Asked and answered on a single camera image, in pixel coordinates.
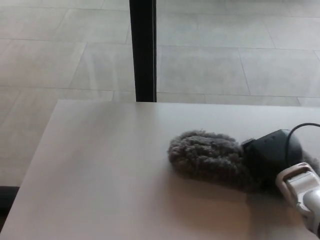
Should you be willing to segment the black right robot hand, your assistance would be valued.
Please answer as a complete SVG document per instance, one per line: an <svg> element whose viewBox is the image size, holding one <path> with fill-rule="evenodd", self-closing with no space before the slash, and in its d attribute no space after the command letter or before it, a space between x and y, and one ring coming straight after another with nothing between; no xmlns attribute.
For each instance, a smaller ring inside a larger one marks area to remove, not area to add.
<svg viewBox="0 0 320 240"><path fill-rule="evenodd" d="M260 181L260 191L277 194L277 175L286 168L303 161L303 148L299 139L292 135L286 152L290 131L279 129L260 138L251 138L241 143L244 165L254 180Z"/></svg>

